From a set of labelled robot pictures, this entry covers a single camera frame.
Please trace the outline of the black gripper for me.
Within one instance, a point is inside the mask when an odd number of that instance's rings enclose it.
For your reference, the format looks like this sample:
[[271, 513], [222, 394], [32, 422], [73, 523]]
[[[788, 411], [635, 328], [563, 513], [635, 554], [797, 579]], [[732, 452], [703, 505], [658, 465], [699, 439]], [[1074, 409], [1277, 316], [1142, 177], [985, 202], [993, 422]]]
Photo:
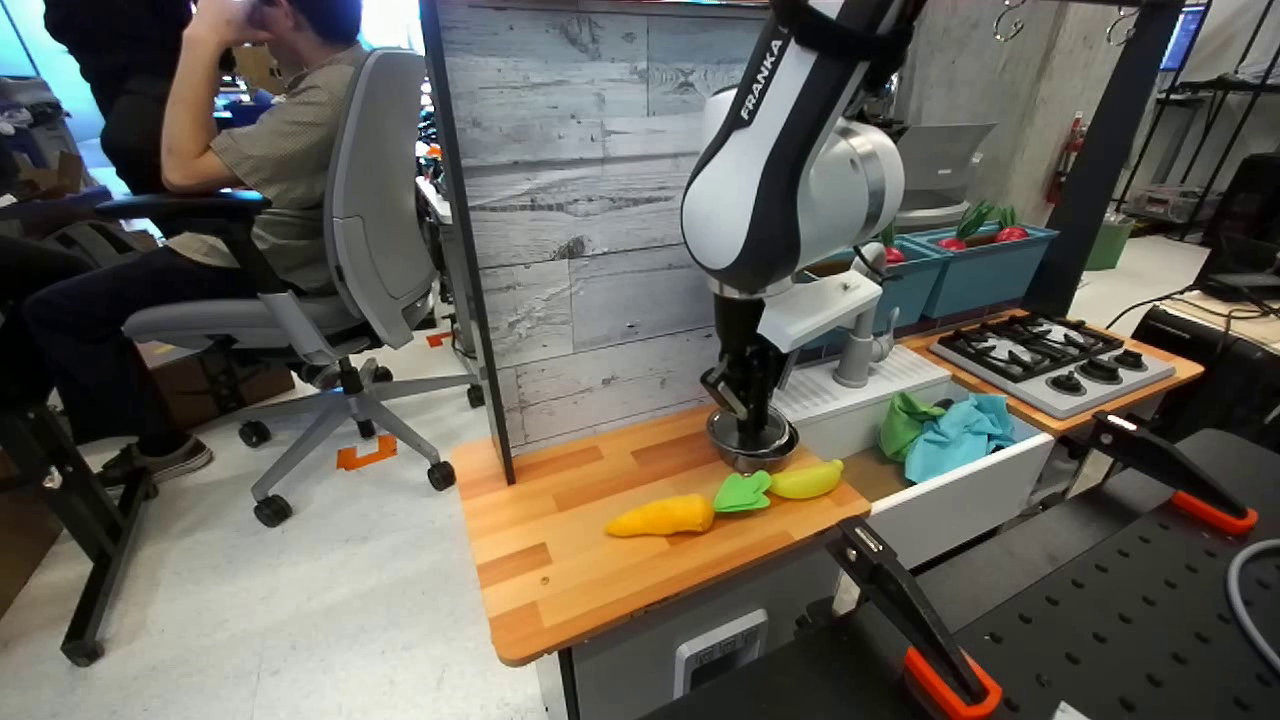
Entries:
[[716, 292], [716, 365], [699, 374], [703, 390], [732, 416], [763, 416], [782, 372], [782, 353], [760, 335], [763, 305]]

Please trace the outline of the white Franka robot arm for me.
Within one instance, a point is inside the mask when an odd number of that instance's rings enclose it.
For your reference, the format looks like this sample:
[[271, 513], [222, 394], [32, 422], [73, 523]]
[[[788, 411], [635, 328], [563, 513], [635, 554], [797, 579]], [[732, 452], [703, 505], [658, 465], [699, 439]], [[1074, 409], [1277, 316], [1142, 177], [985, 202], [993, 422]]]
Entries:
[[716, 404], [763, 416], [782, 348], [760, 335], [763, 298], [798, 269], [875, 234], [905, 197], [888, 132], [847, 104], [908, 56], [929, 0], [767, 0], [725, 116], [679, 187], [679, 241], [716, 287]]

